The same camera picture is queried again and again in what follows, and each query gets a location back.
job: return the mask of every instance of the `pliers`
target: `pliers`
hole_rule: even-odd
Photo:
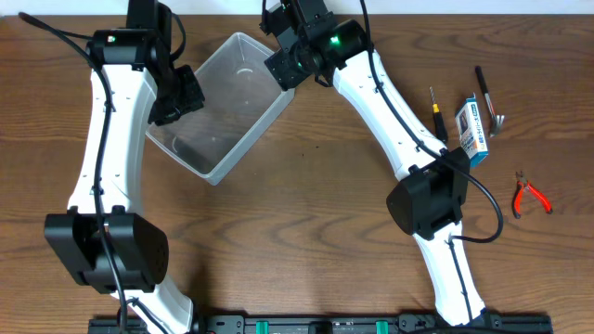
[[[549,199],[545,195],[543,195],[540,191],[536,190],[535,187],[526,180],[526,177],[523,175],[523,172],[516,172],[516,178],[518,179],[518,188],[516,189],[516,193],[513,195],[513,205],[511,206],[511,210],[513,211],[513,216],[517,219],[520,219],[520,203],[522,203],[522,194],[523,192],[528,189],[532,195],[536,197],[540,201],[543,207],[545,207],[545,211],[548,214],[553,213],[553,207],[550,205]]]

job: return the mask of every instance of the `yellow and black screwdriver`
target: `yellow and black screwdriver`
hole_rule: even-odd
[[[431,91],[431,100],[433,101],[433,121],[435,122],[435,136],[437,139],[447,143],[447,130],[446,125],[444,124],[444,118],[442,117],[441,111],[439,111],[439,107],[437,107],[437,102],[435,102],[435,94],[433,93],[433,87],[429,87]]]

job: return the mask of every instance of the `pliers jaw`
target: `pliers jaw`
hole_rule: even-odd
[[[521,217],[520,204],[522,203],[523,191],[526,189],[528,189],[528,191],[530,191],[530,193],[532,195],[534,195],[534,197],[536,197],[536,199],[538,199],[538,201],[540,201],[542,206],[545,208],[546,213],[548,213],[548,214],[553,213],[553,207],[550,204],[549,199],[547,199],[547,197],[545,195],[543,195],[540,191],[538,191],[536,188],[534,188],[530,184],[530,182],[528,182],[528,180],[524,176],[523,172],[519,172],[519,173],[516,172],[516,178],[518,179],[518,183],[517,183],[516,193],[513,195],[513,202],[511,204],[511,210],[513,211],[513,216],[516,217],[516,219],[520,219],[520,217]]]

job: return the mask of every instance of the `tabletop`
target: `tabletop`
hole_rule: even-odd
[[[42,17],[92,34],[124,17]],[[182,17],[197,69],[233,32],[271,49],[256,16]],[[481,65],[506,116],[472,174],[493,193],[505,227],[492,244],[466,244],[474,284],[501,313],[546,313],[559,333],[594,328],[594,31],[591,16],[371,16],[394,85],[433,129],[432,86],[458,146],[454,112],[477,93]],[[174,33],[174,45],[179,43]],[[84,333],[118,303],[79,287],[44,239],[48,213],[65,212],[83,161],[90,70],[53,35],[0,19],[0,331]],[[551,200],[524,196],[511,214],[515,173]],[[386,315],[434,310],[415,240],[385,207],[396,185],[355,109],[312,78],[218,186],[147,141],[145,218],[169,238],[169,274],[206,313]],[[469,186],[464,233],[495,231],[489,202]]]

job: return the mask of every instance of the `black handle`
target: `black handle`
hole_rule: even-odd
[[[476,71],[476,77],[479,79],[479,85],[481,86],[481,90],[483,91],[483,95],[489,93],[489,90],[486,88],[486,82],[484,81],[483,70],[480,66],[474,68]]]
[[[446,125],[444,124],[444,118],[442,117],[441,112],[434,112],[433,113],[433,120],[435,121],[435,136],[437,139],[447,143],[447,130]]]

